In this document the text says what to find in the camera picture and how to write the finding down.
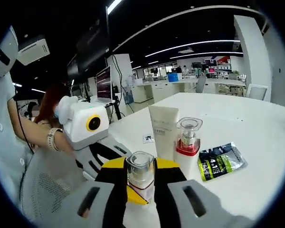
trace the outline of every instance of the green snack package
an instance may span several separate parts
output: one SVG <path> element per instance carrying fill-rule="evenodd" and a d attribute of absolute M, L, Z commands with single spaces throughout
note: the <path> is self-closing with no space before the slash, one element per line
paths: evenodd
<path fill-rule="evenodd" d="M 209 181 L 234 170 L 244 168 L 247 162 L 233 142 L 199 152 L 199 171 L 203 181 Z"/>

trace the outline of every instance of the wristwatch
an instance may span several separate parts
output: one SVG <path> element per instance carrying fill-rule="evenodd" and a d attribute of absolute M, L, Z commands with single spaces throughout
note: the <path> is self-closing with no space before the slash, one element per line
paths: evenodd
<path fill-rule="evenodd" d="M 49 147 L 55 151 L 60 151 L 56 145 L 55 145 L 55 142 L 54 142 L 54 135 L 56 133 L 56 131 L 59 131 L 59 132 L 62 132 L 62 129 L 60 128 L 57 128 L 57 127 L 54 127 L 52 128 L 51 130 L 49 130 L 48 134 L 47 134 L 47 143 L 49 145 Z"/>

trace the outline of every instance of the gray shirt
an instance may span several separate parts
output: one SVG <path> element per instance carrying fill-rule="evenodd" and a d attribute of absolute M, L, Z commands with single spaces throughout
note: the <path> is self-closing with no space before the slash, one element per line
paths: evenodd
<path fill-rule="evenodd" d="M 11 201 L 20 206 L 20 184 L 31 153 L 14 133 L 7 102 L 15 95 L 10 73 L 0 77 L 0 182 Z"/>

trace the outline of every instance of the ceiling light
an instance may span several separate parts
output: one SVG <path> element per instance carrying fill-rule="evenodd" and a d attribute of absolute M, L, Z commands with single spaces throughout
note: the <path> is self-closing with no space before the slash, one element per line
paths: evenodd
<path fill-rule="evenodd" d="M 33 91 L 37 91 L 37 92 L 41 92 L 41 93 L 46 93 L 46 92 L 44 92 L 44 91 L 41 91 L 41 90 L 37 90 L 37 89 L 32 89 Z"/>
<path fill-rule="evenodd" d="M 134 68 L 132 68 L 132 70 L 135 70 L 135 69 L 140 68 L 140 67 L 142 67 L 142 66 L 134 67 Z"/>
<path fill-rule="evenodd" d="M 207 54 L 211 54 L 211 55 L 212 54 L 243 54 L 243 52 L 233 52 L 233 51 L 204 52 L 204 53 L 197 53 L 197 54 L 190 54 L 190 55 L 184 55 L 184 56 L 171 57 L 170 59 L 186 57 L 186 56 L 207 55 Z"/>
<path fill-rule="evenodd" d="M 108 7 L 108 15 L 115 9 L 115 7 L 121 2 L 122 0 L 115 0 L 112 4 Z"/>
<path fill-rule="evenodd" d="M 164 52 L 164 51 L 169 51 L 169 50 L 172 50 L 172 49 L 181 48 L 181 47 L 185 47 L 185 46 L 191 46 L 191 45 L 195 45 L 195 44 L 215 43 L 215 42 L 241 42 L 241 41 L 240 40 L 230 40 L 230 39 L 201 41 L 201 42 L 196 42 L 196 43 L 190 43 L 190 44 L 184 44 L 184 45 L 180 45 L 180 46 L 176 46 L 176 47 L 171 47 L 171 48 L 168 48 L 168 49 L 164 49 L 164 50 L 161 50 L 161 51 L 154 52 L 154 53 L 149 54 L 149 55 L 147 55 L 145 57 L 149 57 L 149 56 L 152 56 L 152 55 Z"/>
<path fill-rule="evenodd" d="M 155 62 L 151 62 L 151 63 L 148 63 L 148 64 L 150 65 L 150 64 L 153 64 L 153 63 L 158 63 L 158 61 L 155 61 Z"/>
<path fill-rule="evenodd" d="M 22 85 L 20 84 L 17 84 L 17 83 L 13 83 L 14 86 L 17 86 L 17 87 L 22 87 Z"/>

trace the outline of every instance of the person in gray shirt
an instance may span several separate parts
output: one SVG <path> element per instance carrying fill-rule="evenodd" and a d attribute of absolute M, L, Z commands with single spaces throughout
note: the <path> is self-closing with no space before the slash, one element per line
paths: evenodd
<path fill-rule="evenodd" d="M 28 146 L 21 143 L 18 138 L 25 140 L 26 136 L 27 141 L 31 144 L 51 149 L 53 146 L 51 147 L 48 142 L 48 129 L 42 128 L 18 114 L 13 99 L 15 87 L 9 73 L 17 55 L 17 37 L 10 26 L 0 42 L 0 183 L 10 200 L 21 209 L 21 180 L 32 153 Z M 62 132 L 56 131 L 53 141 L 58 150 L 74 156 L 74 150 Z"/>

